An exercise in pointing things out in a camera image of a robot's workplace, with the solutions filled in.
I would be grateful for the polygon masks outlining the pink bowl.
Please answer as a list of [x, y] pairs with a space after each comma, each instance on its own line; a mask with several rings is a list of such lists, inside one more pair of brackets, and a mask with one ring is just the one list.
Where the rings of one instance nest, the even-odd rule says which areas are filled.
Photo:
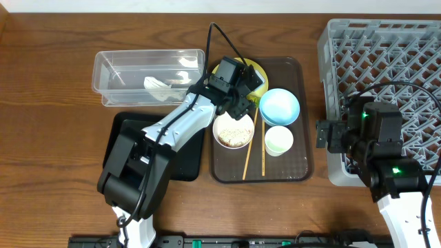
[[252, 140], [254, 121], [249, 115], [237, 121], [228, 113], [224, 113], [214, 119], [212, 131], [215, 140], [220, 145], [227, 149], [239, 149]]

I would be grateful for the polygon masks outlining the green yellow snack wrapper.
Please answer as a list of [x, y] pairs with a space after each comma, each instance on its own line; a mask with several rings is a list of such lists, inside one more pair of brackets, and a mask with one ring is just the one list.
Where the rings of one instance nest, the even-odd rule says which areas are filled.
[[252, 101], [255, 105], [256, 108], [259, 108], [259, 104], [260, 104], [260, 97], [258, 96], [248, 96], [247, 99], [249, 101]]

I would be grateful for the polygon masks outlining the rice leftovers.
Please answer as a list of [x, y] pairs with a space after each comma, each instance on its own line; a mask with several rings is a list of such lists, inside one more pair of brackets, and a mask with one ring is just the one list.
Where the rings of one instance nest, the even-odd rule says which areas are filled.
[[224, 129], [218, 135], [219, 141], [227, 147], [242, 147], [250, 139], [251, 132], [244, 129]]

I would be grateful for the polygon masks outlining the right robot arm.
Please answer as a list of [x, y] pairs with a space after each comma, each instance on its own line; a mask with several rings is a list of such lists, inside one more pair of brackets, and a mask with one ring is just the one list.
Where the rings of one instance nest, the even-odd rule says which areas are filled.
[[402, 155], [402, 114], [392, 103], [362, 96], [345, 121], [317, 121], [318, 148], [356, 162], [395, 247], [439, 247], [427, 178], [419, 162]]

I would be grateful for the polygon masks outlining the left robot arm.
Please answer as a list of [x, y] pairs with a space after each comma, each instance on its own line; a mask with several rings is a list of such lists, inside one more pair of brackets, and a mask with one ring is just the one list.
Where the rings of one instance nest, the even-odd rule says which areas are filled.
[[114, 210], [124, 247], [150, 247], [153, 214], [161, 204], [179, 150], [214, 117], [240, 120], [254, 106], [247, 97], [266, 83], [252, 65], [219, 64], [187, 91], [184, 101], [159, 122], [121, 130], [105, 160], [97, 190]]

